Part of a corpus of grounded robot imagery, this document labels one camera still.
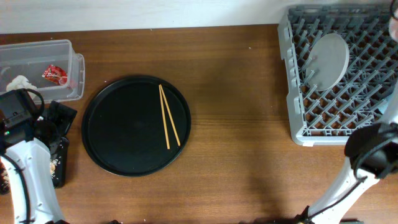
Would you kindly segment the large white plate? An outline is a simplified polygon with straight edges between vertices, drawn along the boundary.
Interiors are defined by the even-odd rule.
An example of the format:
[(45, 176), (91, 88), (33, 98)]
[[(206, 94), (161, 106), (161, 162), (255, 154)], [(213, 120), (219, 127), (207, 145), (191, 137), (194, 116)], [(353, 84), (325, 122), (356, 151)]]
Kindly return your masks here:
[(339, 34), (327, 34), (313, 46), (310, 63), (305, 69), (305, 83), (316, 85), (317, 91), (333, 88), (345, 75), (349, 64), (349, 48)]

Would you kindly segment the white tissue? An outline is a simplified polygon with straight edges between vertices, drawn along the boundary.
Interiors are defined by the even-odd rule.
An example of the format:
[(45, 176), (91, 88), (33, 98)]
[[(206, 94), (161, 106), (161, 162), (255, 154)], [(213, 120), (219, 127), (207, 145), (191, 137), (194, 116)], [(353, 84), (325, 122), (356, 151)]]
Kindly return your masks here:
[(32, 89), (32, 90), (37, 89), (37, 87), (31, 84), (25, 76), (18, 75), (9, 84), (7, 84), (6, 91), (18, 90), (21, 88)]

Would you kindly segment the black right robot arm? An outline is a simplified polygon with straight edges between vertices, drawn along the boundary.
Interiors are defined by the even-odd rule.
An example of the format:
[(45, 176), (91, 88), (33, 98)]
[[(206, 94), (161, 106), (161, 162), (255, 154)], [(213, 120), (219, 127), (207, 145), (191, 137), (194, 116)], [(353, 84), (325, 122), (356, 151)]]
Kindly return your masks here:
[(397, 173), (397, 87), (382, 117), (354, 131), (345, 145), (345, 161), (330, 188), (296, 216), (297, 223), (339, 223), (373, 185)]

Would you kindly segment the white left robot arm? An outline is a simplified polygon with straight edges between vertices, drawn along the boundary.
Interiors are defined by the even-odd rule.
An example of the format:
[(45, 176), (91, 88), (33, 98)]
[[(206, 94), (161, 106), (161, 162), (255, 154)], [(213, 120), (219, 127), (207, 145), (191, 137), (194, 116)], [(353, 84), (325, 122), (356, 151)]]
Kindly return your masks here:
[(65, 181), (67, 133), (76, 110), (36, 105), (32, 89), (1, 95), (1, 162), (9, 178), (14, 223), (65, 223), (55, 189)]

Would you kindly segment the red snack wrapper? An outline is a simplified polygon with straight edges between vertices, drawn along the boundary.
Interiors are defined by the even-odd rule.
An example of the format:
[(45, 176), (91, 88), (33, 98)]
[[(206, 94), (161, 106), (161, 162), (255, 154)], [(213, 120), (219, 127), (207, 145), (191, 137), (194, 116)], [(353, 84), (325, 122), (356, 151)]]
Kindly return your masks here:
[(66, 71), (55, 65), (49, 65), (43, 72), (42, 77), (56, 85), (64, 85), (68, 81)]

